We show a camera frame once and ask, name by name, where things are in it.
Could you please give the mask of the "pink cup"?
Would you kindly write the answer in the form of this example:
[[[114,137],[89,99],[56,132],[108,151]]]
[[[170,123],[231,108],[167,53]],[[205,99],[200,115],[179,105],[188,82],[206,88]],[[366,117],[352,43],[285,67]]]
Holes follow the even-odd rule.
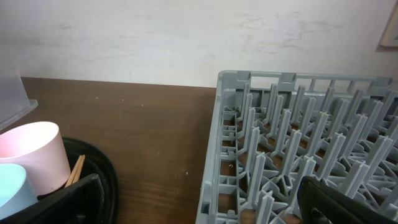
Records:
[[[47,195],[66,184],[71,174],[57,124],[39,121],[1,134],[1,163],[22,166],[36,195]]]

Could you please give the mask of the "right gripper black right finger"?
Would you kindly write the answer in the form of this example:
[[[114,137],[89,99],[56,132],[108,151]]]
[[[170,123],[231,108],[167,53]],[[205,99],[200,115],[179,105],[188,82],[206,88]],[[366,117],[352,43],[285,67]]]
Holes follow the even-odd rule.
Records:
[[[304,224],[394,224],[367,206],[309,176],[303,177],[297,200]]]

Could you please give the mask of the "blue cup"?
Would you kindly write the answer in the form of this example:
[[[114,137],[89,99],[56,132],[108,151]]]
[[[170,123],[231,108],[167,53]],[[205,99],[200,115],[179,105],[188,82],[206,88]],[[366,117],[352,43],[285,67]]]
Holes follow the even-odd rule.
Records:
[[[26,170],[17,164],[1,164],[1,219],[37,202]]]

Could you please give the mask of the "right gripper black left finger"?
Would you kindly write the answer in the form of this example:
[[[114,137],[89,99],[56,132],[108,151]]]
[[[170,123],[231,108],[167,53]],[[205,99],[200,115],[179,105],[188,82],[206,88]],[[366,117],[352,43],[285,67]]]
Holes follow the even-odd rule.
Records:
[[[1,220],[1,224],[103,223],[104,190],[98,174],[55,192]]]

